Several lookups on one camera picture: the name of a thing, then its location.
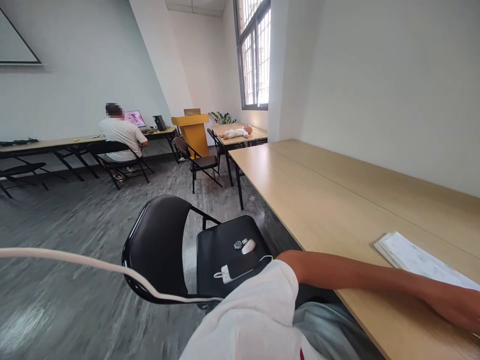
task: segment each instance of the charging cable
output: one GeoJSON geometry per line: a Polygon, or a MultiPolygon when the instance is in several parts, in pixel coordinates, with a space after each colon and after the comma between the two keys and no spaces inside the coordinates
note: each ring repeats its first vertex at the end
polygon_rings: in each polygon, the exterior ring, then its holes
{"type": "MultiPolygon", "coordinates": [[[[274,260],[274,257],[272,255],[265,255],[263,256],[260,260],[258,260],[258,262],[261,262],[263,259],[265,258],[270,258],[270,261],[273,261],[274,260]]],[[[223,273],[220,271],[220,272],[216,272],[214,275],[213,275],[213,278],[214,279],[221,279],[223,277],[223,273]]]]}
{"type": "Polygon", "coordinates": [[[34,247],[6,247],[0,248],[0,258],[41,258],[58,260],[67,263],[85,265],[91,268],[97,268],[101,270],[107,270],[113,273],[120,273],[128,275],[129,277],[138,281],[154,298],[162,300],[176,301],[180,303],[208,303],[208,302],[220,302],[223,300],[221,297],[193,297],[186,298],[177,295],[168,295],[158,292],[152,284],[148,282],[146,278],[140,275],[135,270],[120,265],[115,265],[110,262],[94,259],[92,257],[74,254],[71,252],[49,250],[43,248],[34,247]]]}

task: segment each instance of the potted plant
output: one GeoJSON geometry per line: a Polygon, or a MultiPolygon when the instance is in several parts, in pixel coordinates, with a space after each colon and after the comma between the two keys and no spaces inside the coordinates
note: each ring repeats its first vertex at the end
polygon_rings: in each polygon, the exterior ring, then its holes
{"type": "Polygon", "coordinates": [[[209,112],[208,115],[214,118],[215,122],[219,125],[233,124],[237,121],[237,119],[232,119],[232,117],[228,112],[224,115],[220,111],[217,111],[217,112],[212,111],[212,112],[209,112]]]}

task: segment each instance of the hand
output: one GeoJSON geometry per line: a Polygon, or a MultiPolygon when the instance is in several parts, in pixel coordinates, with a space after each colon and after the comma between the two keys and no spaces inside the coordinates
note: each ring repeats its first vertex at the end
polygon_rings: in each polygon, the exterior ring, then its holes
{"type": "Polygon", "coordinates": [[[452,324],[480,335],[480,291],[444,284],[422,299],[452,324]]]}

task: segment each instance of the vinyl floor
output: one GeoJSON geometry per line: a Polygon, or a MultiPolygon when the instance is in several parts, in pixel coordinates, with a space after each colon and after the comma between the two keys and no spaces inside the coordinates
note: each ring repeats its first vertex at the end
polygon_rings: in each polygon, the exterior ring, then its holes
{"type": "MultiPolygon", "coordinates": [[[[147,158],[154,170],[123,182],[117,191],[97,168],[84,182],[48,177],[41,187],[0,194],[0,246],[40,247],[86,255],[115,264],[139,211],[155,196],[171,194],[221,222],[252,216],[277,255],[298,245],[248,179],[238,188],[228,181],[221,160],[223,188],[198,173],[192,194],[190,164],[170,156],[147,158]]],[[[190,212],[184,231],[185,281],[196,284],[196,235],[201,217],[190,212]]],[[[135,295],[120,274],[44,259],[0,259],[0,359],[162,359],[180,357],[205,316],[196,305],[157,305],[135,295]]]]}

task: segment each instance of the white t-shirt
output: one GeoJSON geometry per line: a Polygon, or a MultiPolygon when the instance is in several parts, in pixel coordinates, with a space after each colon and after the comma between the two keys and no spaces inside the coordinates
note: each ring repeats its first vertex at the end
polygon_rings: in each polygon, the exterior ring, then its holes
{"type": "Polygon", "coordinates": [[[324,360],[293,327],[298,290],[290,266],[272,261],[203,319],[180,360],[324,360]]]}
{"type": "MultiPolygon", "coordinates": [[[[100,131],[106,140],[127,144],[139,158],[142,157],[142,150],[140,149],[139,143],[146,142],[147,138],[138,127],[128,121],[112,117],[107,117],[100,121],[99,125],[100,131]]],[[[135,160],[135,156],[128,150],[110,152],[106,154],[106,156],[103,156],[103,158],[107,161],[117,163],[135,160]]]]}

